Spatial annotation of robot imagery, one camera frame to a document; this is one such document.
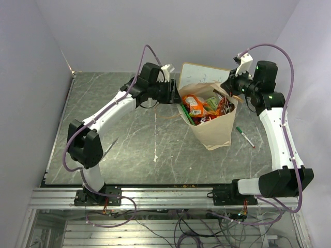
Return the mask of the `red snack bag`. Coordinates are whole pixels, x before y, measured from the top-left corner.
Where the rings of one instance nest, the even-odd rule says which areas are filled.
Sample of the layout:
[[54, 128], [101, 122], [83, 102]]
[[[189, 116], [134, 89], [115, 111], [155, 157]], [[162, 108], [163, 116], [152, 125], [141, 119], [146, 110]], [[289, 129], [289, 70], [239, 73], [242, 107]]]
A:
[[221, 99], [216, 112], [216, 115], [210, 115], [210, 116], [206, 116], [206, 117], [202, 117], [202, 118], [195, 118], [195, 117], [191, 117], [195, 123], [195, 125], [199, 125], [208, 121], [211, 121], [217, 117], [226, 115], [231, 113], [232, 111], [235, 110], [235, 105], [230, 102], [226, 97], [224, 97], [223, 99]]

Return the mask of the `whiteboard with wooden frame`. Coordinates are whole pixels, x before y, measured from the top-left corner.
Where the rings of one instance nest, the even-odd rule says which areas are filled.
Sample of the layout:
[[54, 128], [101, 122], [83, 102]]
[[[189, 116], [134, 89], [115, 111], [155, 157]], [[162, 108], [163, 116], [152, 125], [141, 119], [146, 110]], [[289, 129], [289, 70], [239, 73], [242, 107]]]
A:
[[230, 74], [227, 69], [184, 63], [180, 72], [178, 89], [189, 84], [224, 82]]

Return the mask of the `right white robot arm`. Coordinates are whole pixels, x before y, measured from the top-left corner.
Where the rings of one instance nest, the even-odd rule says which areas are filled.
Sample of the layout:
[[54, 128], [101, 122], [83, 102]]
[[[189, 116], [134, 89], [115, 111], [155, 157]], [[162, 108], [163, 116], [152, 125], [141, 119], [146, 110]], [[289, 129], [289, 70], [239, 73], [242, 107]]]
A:
[[250, 98], [254, 111], [265, 129], [271, 155], [272, 171], [258, 178], [240, 179], [237, 187], [228, 191], [229, 201], [240, 204], [246, 195], [265, 198], [295, 197], [314, 178], [313, 170], [305, 168], [295, 149], [285, 111], [285, 97], [275, 91], [278, 67], [274, 62], [257, 62], [253, 76], [249, 75], [252, 60], [237, 59], [238, 67], [230, 71], [221, 83], [231, 97], [243, 94]]

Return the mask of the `orange mango snack bag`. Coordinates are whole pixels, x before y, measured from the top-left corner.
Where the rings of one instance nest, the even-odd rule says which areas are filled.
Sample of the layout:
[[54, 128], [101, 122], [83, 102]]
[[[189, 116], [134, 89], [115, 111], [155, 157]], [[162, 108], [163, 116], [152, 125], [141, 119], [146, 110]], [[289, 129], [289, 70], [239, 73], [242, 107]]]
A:
[[188, 113], [191, 117], [202, 118], [210, 115], [216, 115], [212, 107], [201, 97], [195, 95], [186, 95], [182, 97], [184, 106], [189, 108]]

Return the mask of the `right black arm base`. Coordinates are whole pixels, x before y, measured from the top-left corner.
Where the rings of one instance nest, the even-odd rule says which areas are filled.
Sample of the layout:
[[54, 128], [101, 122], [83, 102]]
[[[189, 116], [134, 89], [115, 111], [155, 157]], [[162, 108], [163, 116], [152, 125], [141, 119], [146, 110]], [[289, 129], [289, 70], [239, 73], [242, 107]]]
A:
[[253, 195], [242, 195], [236, 185], [221, 184], [214, 187], [207, 197], [213, 200], [214, 206], [257, 205], [258, 201]]

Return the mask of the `yellow green snack packet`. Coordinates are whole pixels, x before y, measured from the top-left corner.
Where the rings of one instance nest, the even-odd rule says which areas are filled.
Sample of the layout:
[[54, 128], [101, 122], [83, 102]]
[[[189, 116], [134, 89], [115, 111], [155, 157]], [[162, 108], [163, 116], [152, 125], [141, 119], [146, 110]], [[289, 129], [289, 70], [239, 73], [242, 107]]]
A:
[[213, 111], [216, 111], [221, 100], [219, 99], [219, 97], [213, 96], [205, 101]]

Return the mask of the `beige paper bag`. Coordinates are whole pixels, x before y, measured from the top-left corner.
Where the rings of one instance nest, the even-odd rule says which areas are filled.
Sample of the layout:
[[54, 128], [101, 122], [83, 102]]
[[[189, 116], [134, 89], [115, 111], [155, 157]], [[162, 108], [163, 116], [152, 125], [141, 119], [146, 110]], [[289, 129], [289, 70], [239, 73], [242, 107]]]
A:
[[158, 110], [155, 110], [157, 116], [163, 119], [173, 119], [180, 117], [189, 129], [194, 133], [195, 137], [204, 145], [207, 150], [214, 150], [224, 146], [231, 145], [231, 134], [234, 125], [236, 110], [238, 106], [239, 97], [229, 96], [225, 90], [220, 87], [220, 82], [214, 83], [197, 83], [189, 84], [179, 90], [179, 95], [182, 97], [186, 95], [195, 95], [207, 100], [210, 97], [217, 97], [213, 92], [214, 89], [221, 92], [225, 97], [235, 105], [235, 110], [229, 114], [217, 117], [211, 121], [199, 124], [191, 125], [181, 107], [181, 104], [177, 106], [178, 113], [172, 116], [162, 116]]

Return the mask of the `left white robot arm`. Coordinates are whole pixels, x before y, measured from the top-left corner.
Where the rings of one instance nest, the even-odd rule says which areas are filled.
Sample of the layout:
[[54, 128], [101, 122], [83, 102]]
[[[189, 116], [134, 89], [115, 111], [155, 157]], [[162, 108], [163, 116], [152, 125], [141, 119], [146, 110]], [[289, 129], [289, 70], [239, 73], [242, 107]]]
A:
[[138, 75], [124, 84], [116, 96], [98, 112], [69, 124], [64, 154], [70, 155], [83, 180], [83, 192], [93, 205], [100, 205], [106, 197], [106, 184], [99, 163], [107, 153], [102, 138], [111, 125], [148, 99], [160, 104], [181, 104], [176, 81], [171, 78], [172, 64], [159, 66], [145, 63]]

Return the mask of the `grey pen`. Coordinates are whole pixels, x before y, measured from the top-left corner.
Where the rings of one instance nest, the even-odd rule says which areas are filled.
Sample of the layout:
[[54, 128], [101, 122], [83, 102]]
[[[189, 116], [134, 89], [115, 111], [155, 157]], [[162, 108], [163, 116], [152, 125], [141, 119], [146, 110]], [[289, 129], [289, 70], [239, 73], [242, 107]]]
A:
[[118, 137], [111, 143], [111, 145], [105, 150], [105, 152], [103, 153], [102, 156], [102, 160], [103, 158], [108, 154], [108, 152], [112, 149], [112, 147], [116, 144], [116, 142], [118, 141]]

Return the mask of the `aluminium rail frame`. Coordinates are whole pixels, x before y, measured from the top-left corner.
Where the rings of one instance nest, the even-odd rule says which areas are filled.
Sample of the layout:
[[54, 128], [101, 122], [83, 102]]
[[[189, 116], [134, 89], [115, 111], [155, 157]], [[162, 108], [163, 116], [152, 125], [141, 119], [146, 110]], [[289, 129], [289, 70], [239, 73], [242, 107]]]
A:
[[[207, 150], [180, 117], [175, 105], [145, 103], [112, 124], [105, 147], [118, 141], [100, 164], [108, 186], [122, 191], [120, 206], [75, 206], [82, 180], [60, 165], [69, 123], [98, 111], [132, 73], [76, 72], [40, 187], [33, 190], [18, 247], [194, 247], [184, 231], [200, 234], [205, 247], [312, 247], [302, 213], [289, 213], [272, 199], [248, 206], [247, 219], [219, 226], [221, 214], [243, 205], [214, 206], [214, 187], [271, 171], [267, 135], [246, 104], [236, 110], [230, 146]], [[236, 130], [240, 127], [255, 148]]]

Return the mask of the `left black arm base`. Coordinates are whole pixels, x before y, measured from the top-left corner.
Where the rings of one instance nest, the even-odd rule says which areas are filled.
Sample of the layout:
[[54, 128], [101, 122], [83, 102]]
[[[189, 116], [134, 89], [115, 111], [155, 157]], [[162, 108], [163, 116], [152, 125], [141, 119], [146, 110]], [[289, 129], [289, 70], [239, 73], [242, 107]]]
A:
[[92, 193], [91, 191], [83, 188], [76, 191], [73, 204], [75, 206], [120, 206], [122, 191], [118, 187], [111, 187], [104, 185], [101, 188], [101, 193], [106, 196]]

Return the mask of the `large green Chiaba chips bag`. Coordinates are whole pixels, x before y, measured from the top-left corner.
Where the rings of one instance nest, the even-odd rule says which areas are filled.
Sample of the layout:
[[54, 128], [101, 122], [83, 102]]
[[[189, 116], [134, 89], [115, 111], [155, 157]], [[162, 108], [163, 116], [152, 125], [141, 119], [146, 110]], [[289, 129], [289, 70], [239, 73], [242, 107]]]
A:
[[186, 117], [187, 117], [189, 123], [190, 123], [191, 125], [195, 126], [195, 123], [194, 123], [193, 119], [191, 118], [191, 116], [189, 115], [189, 113], [188, 113], [186, 107], [185, 107], [183, 104], [181, 104], [181, 107], [182, 107], [182, 109], [183, 109], [183, 111], [184, 111], [184, 113], [185, 113], [185, 115], [186, 115]]

